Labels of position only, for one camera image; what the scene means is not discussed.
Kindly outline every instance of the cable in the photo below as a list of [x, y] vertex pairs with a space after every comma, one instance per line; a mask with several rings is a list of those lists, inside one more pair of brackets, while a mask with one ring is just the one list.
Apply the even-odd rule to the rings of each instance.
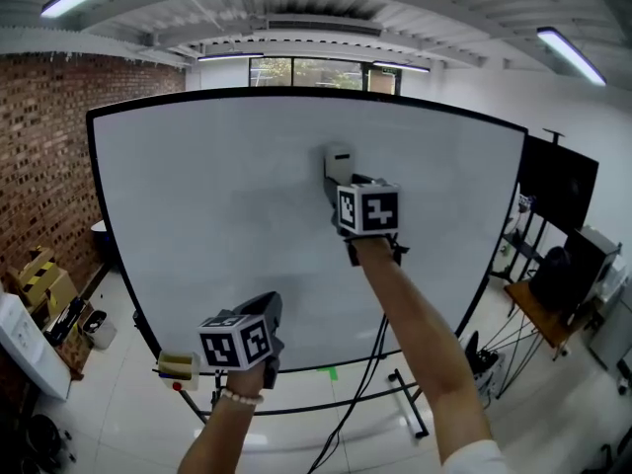
[[[357, 388], [357, 392], [355, 393], [355, 396], [351, 404], [349, 405], [347, 412], [345, 413], [343, 418], [340, 420], [336, 428], [330, 433], [329, 437], [327, 437], [327, 440], [325, 441], [325, 444], [323, 445], [321, 452], [312, 463], [312, 466], [309, 468], [308, 474], [311, 474], [316, 469], [323, 466], [325, 462], [329, 460], [331, 456], [338, 449], [338, 446], [340, 445], [340, 431], [342, 430], [345, 422], [347, 421], [352, 411], [354, 410], [354, 407], [356, 406], [358, 399], [362, 396], [364, 391], [366, 391], [366, 388], [368, 388], [368, 385], [370, 384], [371, 379], [373, 378], [373, 375], [375, 374], [375, 370], [377, 369], [377, 366], [379, 365], [379, 359], [382, 356], [382, 353], [384, 350], [384, 340], [386, 337], [387, 327], [388, 327], [388, 320], [386, 319], [386, 316], [382, 316], [382, 320], [379, 324], [379, 328], [377, 329], [377, 336], [375, 337], [375, 343], [373, 344], [371, 356], [368, 359], [368, 364], [366, 365], [366, 370], [364, 371], [364, 374], [362, 375], [362, 380]], [[334, 448], [327, 455], [327, 457], [323, 459], [323, 457], [329, 450], [329, 447], [331, 446], [334, 438], [336, 439], [336, 444], [334, 445]]]

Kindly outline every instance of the whiteboard frame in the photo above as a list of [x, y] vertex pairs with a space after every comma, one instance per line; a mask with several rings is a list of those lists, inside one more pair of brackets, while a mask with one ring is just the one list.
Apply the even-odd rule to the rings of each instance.
[[[216, 89], [216, 90], [197, 90], [190, 92], [180, 92], [173, 93], [168, 95], [159, 95], [155, 97], [147, 97], [141, 99], [129, 100], [126, 102], [121, 102], [118, 104], [112, 104], [109, 106], [103, 106], [95, 109], [91, 109], [86, 113], [86, 126], [88, 130], [88, 148], [90, 152], [90, 162], [92, 165], [92, 171], [95, 181], [95, 187], [97, 190], [97, 198], [99, 199], [99, 206], [101, 208], [101, 213], [103, 215], [103, 219], [106, 223], [106, 227], [108, 233], [111, 237], [111, 242], [114, 247], [114, 253], [116, 256], [116, 263], [118, 265], [118, 269], [120, 270], [120, 274], [122, 276], [123, 282], [125, 283], [125, 287], [131, 297], [131, 301], [134, 305], [134, 309], [136, 310], [135, 323], [142, 335], [145, 343], [149, 347], [150, 351], [153, 353], [154, 357], [158, 359], [158, 355], [161, 352], [160, 344], [158, 340], [154, 336], [151, 326], [148, 324], [145, 315], [142, 311], [142, 307], [136, 297], [133, 286], [129, 279], [129, 276], [125, 270], [125, 265], [122, 261], [119, 251], [119, 245], [117, 244], [117, 238], [112, 229], [112, 225], [110, 223], [110, 217], [108, 215], [108, 206], [106, 204], [103, 186], [101, 183], [101, 175], [99, 172], [99, 160], [97, 158], [97, 149], [95, 142], [95, 132], [94, 132], [94, 119], [101, 118], [104, 116], [109, 116], [117, 113], [124, 113], [127, 111], [134, 111], [137, 109], [144, 109], [149, 107], [163, 106], [167, 104], [179, 104], [186, 102], [194, 102], [199, 100], [212, 100], [212, 99], [226, 99], [226, 98], [250, 98], [250, 97], [306, 97], [306, 98], [327, 98], [327, 99], [347, 99], [347, 100], [361, 100], [361, 101], [369, 101], [369, 102], [381, 102], [388, 104], [396, 104], [401, 106], [408, 106], [414, 108], [422, 108], [428, 109], [432, 111], [439, 111], [442, 113], [448, 113], [456, 116], [466, 117], [477, 119], [485, 122], [489, 122], [492, 124], [497, 124], [499, 126], [504, 126], [506, 128], [510, 128], [513, 130], [517, 130], [522, 132], [522, 150], [524, 149], [524, 142], [528, 137], [527, 128], [514, 124], [509, 121], [505, 121], [503, 119], [494, 118], [488, 115], [476, 113], [473, 111], [468, 111], [465, 109], [461, 109], [455, 106], [448, 106], [445, 104], [440, 104], [437, 102], [431, 102], [428, 100], [422, 99], [413, 99], [408, 97], [401, 97], [399, 95], [386, 95], [381, 93], [371, 93], [364, 91], [356, 91], [356, 90], [342, 90], [342, 89], [327, 89], [327, 88], [307, 88], [307, 87], [295, 87], [295, 86], [287, 86], [287, 87], [247, 87], [247, 88], [224, 88], [224, 89]], [[513, 192], [512, 196], [509, 199], [507, 213], [505, 215], [505, 222], [503, 227], [507, 226], [507, 222], [512, 210], [512, 202], [515, 196], [515, 191], [517, 189], [517, 180], [518, 180], [518, 169], [515, 171], [515, 180], [513, 183]], [[454, 332], [456, 337], [460, 337], [464, 328], [469, 323], [472, 314], [476, 310], [478, 306], [478, 302], [487, 287], [487, 283], [489, 282], [489, 273], [492, 270], [492, 264], [494, 262], [494, 257], [498, 252], [498, 248], [501, 244], [501, 240], [503, 237], [503, 229], [501, 229], [498, 239], [496, 241], [496, 245], [494, 247], [494, 251], [490, 257], [489, 264], [487, 269], [485, 269], [483, 276], [481, 278], [481, 282], [472, 297], [472, 302], [468, 306], [463, 319], [460, 321], [458, 328]], [[383, 354], [384, 356], [390, 356], [395, 353], [399, 353], [401, 350], [394, 350], [392, 352], [388, 352]], [[326, 365], [315, 365], [309, 367], [302, 368], [293, 368], [289, 370], [280, 370], [279, 372], [287, 373], [287, 372], [298, 372], [302, 370], [314, 370], [318, 368], [324, 368], [328, 366], [338, 366], [338, 365], [346, 365], [349, 363], [356, 363], [359, 361], [365, 361], [370, 358], [370, 355], [352, 359], [352, 360], [341, 360], [340, 362], [331, 364], [328, 363]]]

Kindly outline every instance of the beaded bracelet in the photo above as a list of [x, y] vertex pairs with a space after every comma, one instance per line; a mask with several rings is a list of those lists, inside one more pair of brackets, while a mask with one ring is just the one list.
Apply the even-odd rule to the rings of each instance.
[[264, 397], [259, 395], [257, 398], [251, 399], [249, 397], [244, 397], [243, 395], [239, 395], [233, 391], [230, 391], [228, 388], [223, 388], [221, 390], [221, 396], [226, 397], [233, 402], [239, 402], [240, 404], [245, 404], [247, 406], [258, 406], [259, 404], [264, 402]]

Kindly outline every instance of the wooden table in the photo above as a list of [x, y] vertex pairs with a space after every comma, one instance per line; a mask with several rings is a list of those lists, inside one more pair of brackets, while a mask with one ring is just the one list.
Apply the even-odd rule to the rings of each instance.
[[556, 350], [564, 347], [573, 334], [583, 329], [600, 306], [597, 299], [587, 302], [580, 307], [571, 324], [567, 325], [567, 315], [546, 309], [531, 293], [527, 280], [505, 286], [505, 292], [526, 315], [548, 345]]

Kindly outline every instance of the brick wall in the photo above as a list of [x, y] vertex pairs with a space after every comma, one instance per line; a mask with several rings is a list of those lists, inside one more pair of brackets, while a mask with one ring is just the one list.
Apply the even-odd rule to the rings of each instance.
[[166, 65], [93, 54], [0, 56], [0, 277], [36, 244], [54, 248], [81, 289], [99, 266], [101, 219], [86, 111], [185, 90]]

